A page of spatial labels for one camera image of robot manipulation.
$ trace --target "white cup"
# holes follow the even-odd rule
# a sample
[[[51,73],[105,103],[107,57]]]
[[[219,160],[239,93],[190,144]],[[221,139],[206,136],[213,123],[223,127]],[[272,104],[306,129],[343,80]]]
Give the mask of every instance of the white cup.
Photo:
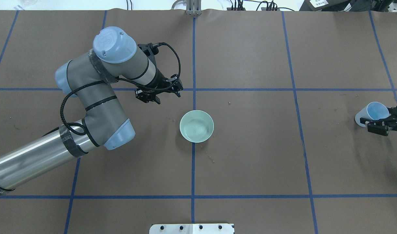
[[[188,141],[200,143],[213,134],[214,122],[206,112],[192,110],[182,117],[179,122],[179,130]]]
[[[380,102],[371,102],[356,114],[354,120],[359,126],[366,127],[366,125],[360,123],[360,118],[365,118],[368,120],[379,120],[387,118],[389,116],[389,111],[385,107],[385,105]]]

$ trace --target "metal bracket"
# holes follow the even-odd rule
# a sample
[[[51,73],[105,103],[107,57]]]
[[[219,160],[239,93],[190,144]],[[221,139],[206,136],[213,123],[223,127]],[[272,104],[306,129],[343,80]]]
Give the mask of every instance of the metal bracket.
[[[149,234],[234,234],[234,224],[152,225]]]
[[[201,0],[187,0],[187,15],[201,15]]]
[[[187,4],[187,15],[201,15],[201,0],[176,0],[171,9],[175,9],[176,4]]]

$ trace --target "cable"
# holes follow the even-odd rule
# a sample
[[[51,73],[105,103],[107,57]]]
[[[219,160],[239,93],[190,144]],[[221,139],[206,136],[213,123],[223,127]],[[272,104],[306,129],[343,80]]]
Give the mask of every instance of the cable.
[[[103,80],[99,80],[99,81],[96,81],[96,82],[93,82],[93,83],[90,83],[90,84],[85,84],[85,85],[83,85],[83,86],[81,86],[81,87],[78,87],[77,89],[71,91],[69,94],[67,94],[67,95],[65,96],[65,98],[64,98],[64,100],[63,100],[63,102],[61,103],[61,106],[60,106],[60,118],[61,118],[61,121],[63,122],[64,126],[66,126],[66,128],[67,128],[70,132],[72,132],[72,133],[74,133],[74,134],[76,134],[76,135],[79,135],[79,136],[84,136],[84,135],[87,134],[87,129],[85,128],[85,126],[83,126],[82,124],[79,124],[79,123],[67,123],[67,121],[66,121],[66,119],[65,119],[65,117],[64,117],[64,107],[65,107],[65,105],[66,105],[67,100],[68,100],[69,97],[71,97],[73,94],[75,94],[76,92],[78,92],[78,91],[80,91],[80,90],[82,90],[82,89],[85,89],[85,88],[90,87],[90,86],[93,86],[93,85],[102,84],[102,83],[104,83],[104,81],[103,81]],[[83,132],[77,132],[77,131],[74,130],[71,126],[79,126],[80,128],[83,129]]]
[[[259,3],[259,5],[258,5],[258,7],[256,8],[256,11],[259,9],[259,7],[260,7],[260,5],[262,4],[262,3],[266,3],[266,8],[268,8],[268,2],[267,1],[262,1],[262,2],[258,2]]]
[[[243,0],[242,1],[239,0],[239,3],[240,3],[240,9],[239,10],[244,10],[243,9]]]
[[[287,7],[276,7],[276,8],[273,8],[272,10],[276,10],[276,9],[289,9],[291,11],[294,11],[293,9],[290,9],[290,8],[287,8]]]
[[[133,10],[133,3],[132,0],[130,0],[130,9]],[[126,10],[129,10],[129,3],[126,0]]]
[[[175,3],[173,3],[173,5],[171,6],[171,9],[175,9],[175,6],[179,3],[183,3],[184,0],[177,0]]]
[[[46,136],[46,135],[48,135],[48,134],[50,134],[50,133],[53,133],[53,132],[57,131],[58,129],[60,129],[60,127],[56,127],[56,128],[54,128],[54,129],[52,129],[51,131],[47,132],[44,136]]]

